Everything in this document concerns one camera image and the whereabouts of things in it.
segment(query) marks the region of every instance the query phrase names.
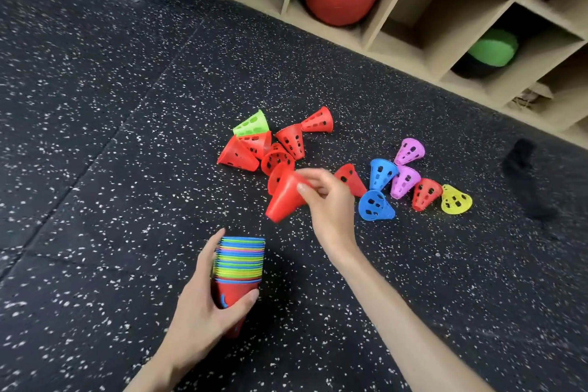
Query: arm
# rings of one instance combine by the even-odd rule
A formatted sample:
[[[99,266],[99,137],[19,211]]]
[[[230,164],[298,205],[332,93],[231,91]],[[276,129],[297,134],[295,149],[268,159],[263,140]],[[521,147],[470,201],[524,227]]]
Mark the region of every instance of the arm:
[[[357,247],[355,199],[324,169],[298,171],[298,191],[311,208],[317,239],[349,284],[410,388],[415,392],[492,392],[492,388],[430,331]]]
[[[210,295],[210,272],[224,229],[198,255],[196,271],[184,287],[168,332],[159,349],[136,374],[125,392],[169,392],[221,337],[245,316],[259,296],[248,292],[233,306],[221,310]]]

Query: yellow cone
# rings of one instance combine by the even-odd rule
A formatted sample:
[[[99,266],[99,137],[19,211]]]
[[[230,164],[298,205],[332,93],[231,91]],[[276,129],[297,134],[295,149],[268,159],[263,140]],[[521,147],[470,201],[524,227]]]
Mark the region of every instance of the yellow cone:
[[[443,195],[441,195],[441,209],[448,214],[461,214],[472,207],[474,201],[472,198],[458,191],[451,185],[443,185]]]

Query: forearm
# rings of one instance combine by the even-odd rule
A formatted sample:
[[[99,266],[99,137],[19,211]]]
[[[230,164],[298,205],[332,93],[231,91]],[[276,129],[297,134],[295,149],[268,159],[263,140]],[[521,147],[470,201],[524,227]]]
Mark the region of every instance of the forearm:
[[[124,392],[170,392],[185,373],[186,369],[175,368],[157,352],[141,367]]]
[[[492,391],[430,331],[362,254],[338,268],[413,391]]]

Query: green ball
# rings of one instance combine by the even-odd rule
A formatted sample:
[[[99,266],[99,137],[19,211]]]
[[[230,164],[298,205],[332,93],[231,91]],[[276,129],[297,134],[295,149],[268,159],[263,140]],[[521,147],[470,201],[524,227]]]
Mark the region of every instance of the green ball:
[[[504,67],[518,50],[518,40],[511,32],[491,28],[468,51],[478,61],[493,67]]]

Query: left hand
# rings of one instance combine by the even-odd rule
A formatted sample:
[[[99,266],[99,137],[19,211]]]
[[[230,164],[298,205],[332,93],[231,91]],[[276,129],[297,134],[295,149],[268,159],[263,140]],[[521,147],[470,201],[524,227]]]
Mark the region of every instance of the left hand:
[[[184,287],[168,333],[154,358],[172,363],[174,370],[188,371],[201,361],[221,337],[239,322],[259,297],[259,290],[220,309],[210,293],[210,272],[224,228],[212,236],[198,255],[196,271]]]

